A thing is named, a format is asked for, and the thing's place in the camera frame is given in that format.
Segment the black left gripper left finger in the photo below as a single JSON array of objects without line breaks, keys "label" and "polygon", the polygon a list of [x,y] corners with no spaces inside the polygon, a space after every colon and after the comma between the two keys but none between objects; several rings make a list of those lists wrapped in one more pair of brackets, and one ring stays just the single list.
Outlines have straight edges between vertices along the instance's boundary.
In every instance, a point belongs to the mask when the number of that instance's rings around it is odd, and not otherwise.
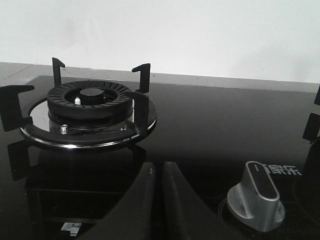
[{"label": "black left gripper left finger", "polygon": [[116,206],[80,240],[148,240],[156,170],[145,162],[133,184]]}]

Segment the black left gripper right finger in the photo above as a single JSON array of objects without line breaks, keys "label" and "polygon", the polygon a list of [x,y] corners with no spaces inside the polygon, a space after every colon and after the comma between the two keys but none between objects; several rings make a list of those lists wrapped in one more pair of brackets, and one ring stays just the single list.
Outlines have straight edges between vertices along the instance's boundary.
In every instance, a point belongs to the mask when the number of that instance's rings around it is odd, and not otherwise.
[{"label": "black left gripper right finger", "polygon": [[172,240],[225,240],[226,228],[205,205],[175,162],[165,162],[162,187]]}]

